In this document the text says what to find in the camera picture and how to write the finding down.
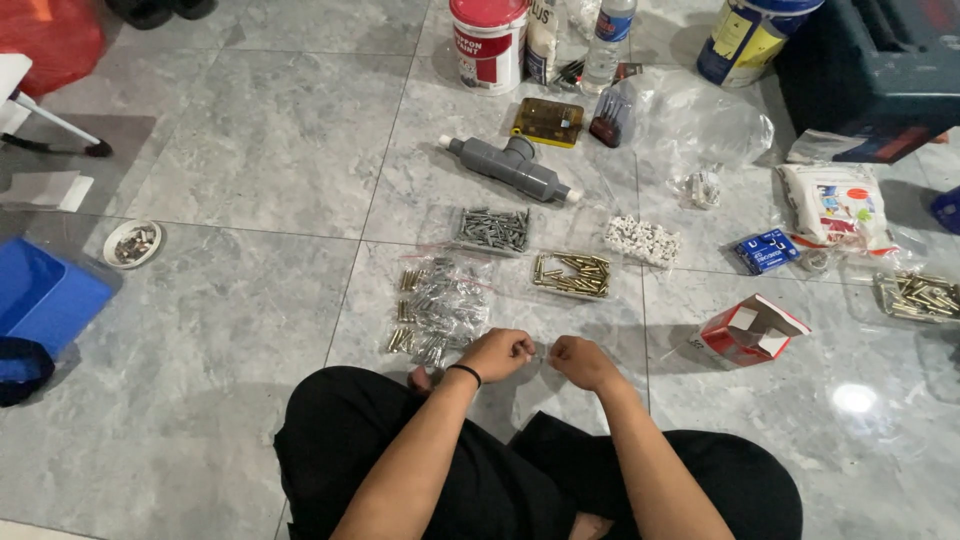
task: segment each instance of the paint can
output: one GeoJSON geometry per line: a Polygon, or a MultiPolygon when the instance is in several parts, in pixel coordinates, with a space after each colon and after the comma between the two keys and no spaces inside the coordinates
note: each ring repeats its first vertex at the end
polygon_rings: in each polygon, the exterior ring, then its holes
{"type": "Polygon", "coordinates": [[[520,84],[528,8],[527,0],[450,0],[464,86],[495,96],[520,84]]]}
{"type": "Polygon", "coordinates": [[[824,0],[725,0],[697,70],[727,87],[756,82],[786,41],[824,0]]]}

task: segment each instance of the black pants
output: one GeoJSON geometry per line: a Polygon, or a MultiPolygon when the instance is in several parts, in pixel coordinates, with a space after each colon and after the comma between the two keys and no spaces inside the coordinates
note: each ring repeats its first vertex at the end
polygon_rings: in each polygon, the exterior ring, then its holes
{"type": "MultiPolygon", "coordinates": [[[[327,538],[353,493],[424,398],[382,375],[329,367],[297,386],[276,435],[294,540],[327,538]]],[[[759,446],[734,435],[665,433],[740,540],[799,540],[797,487],[759,446]]],[[[567,540],[577,511],[637,539],[613,443],[542,412],[506,446],[467,420],[423,538],[567,540]]]]}

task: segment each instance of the red bag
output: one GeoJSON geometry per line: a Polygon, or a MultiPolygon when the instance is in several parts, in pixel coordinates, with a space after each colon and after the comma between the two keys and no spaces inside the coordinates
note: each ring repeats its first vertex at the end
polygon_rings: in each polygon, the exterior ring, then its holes
{"type": "Polygon", "coordinates": [[[88,0],[0,0],[0,53],[34,61],[20,83],[27,95],[41,96],[89,75],[103,50],[104,33],[88,0]]]}

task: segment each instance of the foot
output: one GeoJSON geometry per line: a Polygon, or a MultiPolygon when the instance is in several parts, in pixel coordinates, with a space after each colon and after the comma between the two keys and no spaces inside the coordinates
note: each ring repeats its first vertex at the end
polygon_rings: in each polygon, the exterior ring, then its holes
{"type": "Polygon", "coordinates": [[[407,375],[407,386],[424,397],[432,394],[434,388],[430,374],[423,366],[417,366],[407,375]]]}
{"type": "Polygon", "coordinates": [[[610,532],[612,527],[611,520],[577,512],[577,517],[573,521],[573,530],[570,531],[570,540],[600,540],[610,532]]]}

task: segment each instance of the white paint bucket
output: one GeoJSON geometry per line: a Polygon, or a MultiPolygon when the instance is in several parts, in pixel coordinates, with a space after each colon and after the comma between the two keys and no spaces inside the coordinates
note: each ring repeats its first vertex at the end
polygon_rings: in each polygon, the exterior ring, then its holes
{"type": "Polygon", "coordinates": [[[527,0],[450,0],[460,81],[474,93],[509,92],[523,77],[527,0]]]}

